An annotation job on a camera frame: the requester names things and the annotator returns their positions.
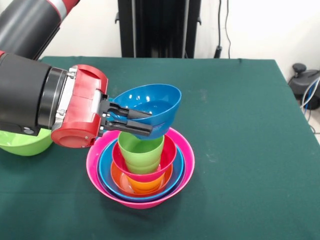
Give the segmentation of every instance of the table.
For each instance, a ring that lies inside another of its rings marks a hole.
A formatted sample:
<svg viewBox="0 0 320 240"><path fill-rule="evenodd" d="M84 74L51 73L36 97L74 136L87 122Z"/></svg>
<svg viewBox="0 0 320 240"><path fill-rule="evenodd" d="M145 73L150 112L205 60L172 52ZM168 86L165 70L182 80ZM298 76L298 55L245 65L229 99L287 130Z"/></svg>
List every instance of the table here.
<svg viewBox="0 0 320 240"><path fill-rule="evenodd" d="M320 148L273 60L45 57L88 64L108 94L168 83L182 91L173 127L195 153L177 196L146 210L100 194L88 149L34 157L0 151L0 238L302 240L320 238Z"/></svg>

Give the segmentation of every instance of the red cup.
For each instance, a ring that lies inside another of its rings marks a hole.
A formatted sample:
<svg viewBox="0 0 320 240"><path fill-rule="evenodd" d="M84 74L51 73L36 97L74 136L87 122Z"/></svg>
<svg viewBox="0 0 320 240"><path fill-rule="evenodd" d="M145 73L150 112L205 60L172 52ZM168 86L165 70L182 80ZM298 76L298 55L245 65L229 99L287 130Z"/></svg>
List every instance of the red cup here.
<svg viewBox="0 0 320 240"><path fill-rule="evenodd" d="M114 164L129 178L141 182L147 183L152 182L158 178L160 178L166 170L173 164L177 155L177 147L174 141L167 135L164 136L164 146L161 153L161 160L159 167L155 172L148 174L134 174L129 172L125 159L120 152L120 147L118 142L114 145L112 150L112 159Z"/></svg>

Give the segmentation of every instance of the blue cup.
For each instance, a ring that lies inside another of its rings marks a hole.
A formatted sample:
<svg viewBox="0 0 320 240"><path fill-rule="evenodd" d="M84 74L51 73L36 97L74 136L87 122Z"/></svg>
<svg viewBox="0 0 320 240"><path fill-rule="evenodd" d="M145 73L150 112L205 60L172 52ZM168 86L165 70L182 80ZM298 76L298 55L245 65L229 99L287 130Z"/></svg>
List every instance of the blue cup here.
<svg viewBox="0 0 320 240"><path fill-rule="evenodd" d="M173 124L180 106L182 93L169 84L149 84L130 89L113 99L124 108L130 108L152 116L134 119L134 121L153 127L149 136L135 135L141 140L157 139L165 135Z"/></svg>

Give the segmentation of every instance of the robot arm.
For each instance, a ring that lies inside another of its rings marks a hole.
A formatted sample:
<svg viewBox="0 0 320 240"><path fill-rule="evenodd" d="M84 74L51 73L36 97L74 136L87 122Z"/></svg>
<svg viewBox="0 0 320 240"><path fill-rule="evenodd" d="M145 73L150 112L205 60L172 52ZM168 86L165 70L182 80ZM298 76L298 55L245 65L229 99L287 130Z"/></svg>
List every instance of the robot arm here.
<svg viewBox="0 0 320 240"><path fill-rule="evenodd" d="M13 0L0 15L0 130L36 136L41 128L69 148L91 146L104 130L148 136L150 114L108 101L107 77L88 65L69 70L35 61L79 0ZM126 120L109 121L110 113Z"/></svg>

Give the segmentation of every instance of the green bowl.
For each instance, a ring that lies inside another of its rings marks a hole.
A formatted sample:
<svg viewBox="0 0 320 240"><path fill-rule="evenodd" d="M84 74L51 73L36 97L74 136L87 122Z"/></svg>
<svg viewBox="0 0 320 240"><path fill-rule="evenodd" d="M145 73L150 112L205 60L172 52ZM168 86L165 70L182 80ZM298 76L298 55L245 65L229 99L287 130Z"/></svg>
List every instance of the green bowl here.
<svg viewBox="0 0 320 240"><path fill-rule="evenodd" d="M20 156L34 156L45 151L51 144L51 131L41 129L38 136L0 131L0 148Z"/></svg>

